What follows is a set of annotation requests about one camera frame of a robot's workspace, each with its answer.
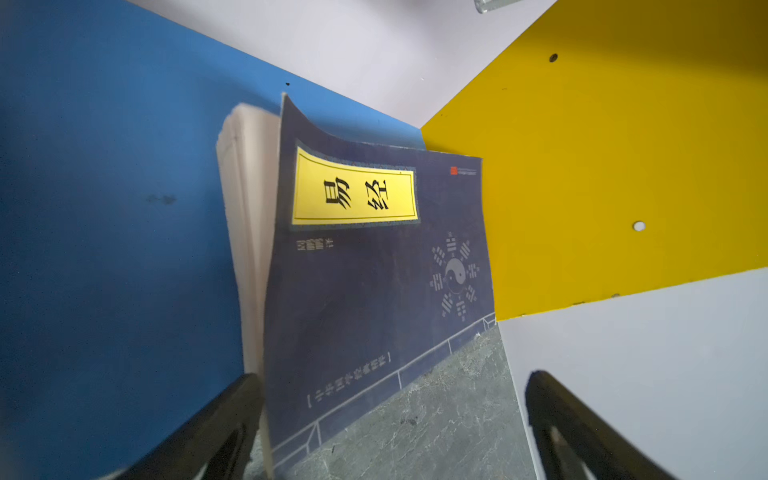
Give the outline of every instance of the book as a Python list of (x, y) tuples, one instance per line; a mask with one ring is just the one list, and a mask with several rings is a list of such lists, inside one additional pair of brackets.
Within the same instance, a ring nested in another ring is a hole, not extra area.
[(495, 326), (482, 161), (345, 141), (286, 95), (217, 156), (273, 478)]

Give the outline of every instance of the yellow title label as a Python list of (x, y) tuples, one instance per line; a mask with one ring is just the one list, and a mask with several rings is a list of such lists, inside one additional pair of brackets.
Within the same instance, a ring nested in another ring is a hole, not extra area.
[(294, 225), (418, 219), (413, 170), (338, 164), (297, 148)]

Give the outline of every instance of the blue panel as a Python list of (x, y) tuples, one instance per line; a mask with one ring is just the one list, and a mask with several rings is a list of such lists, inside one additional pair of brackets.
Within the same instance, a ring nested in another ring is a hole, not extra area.
[(0, 428), (25, 476), (130, 465), (242, 373), (214, 147), (282, 91), (333, 133), (423, 147), (127, 2), (0, 5)]

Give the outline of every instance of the gray marble pattern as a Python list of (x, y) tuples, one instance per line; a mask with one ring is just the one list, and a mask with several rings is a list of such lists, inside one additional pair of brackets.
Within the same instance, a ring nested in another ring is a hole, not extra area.
[[(258, 439), (244, 478), (266, 478)], [(356, 478), (535, 480), (498, 328), (326, 442), (285, 480)]]

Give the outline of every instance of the bagua trigram diagram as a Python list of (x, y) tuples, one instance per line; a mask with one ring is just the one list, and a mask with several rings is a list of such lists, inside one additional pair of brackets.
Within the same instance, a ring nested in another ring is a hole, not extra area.
[(442, 315), (455, 313), (462, 322), (466, 320), (467, 304), (477, 299), (468, 278), (477, 278), (480, 267), (475, 263), (465, 266), (471, 253), (469, 240), (459, 245), (451, 232), (445, 239), (445, 249), (442, 246), (432, 248), (432, 259), (440, 270), (432, 275), (429, 285), (436, 292), (442, 292)]

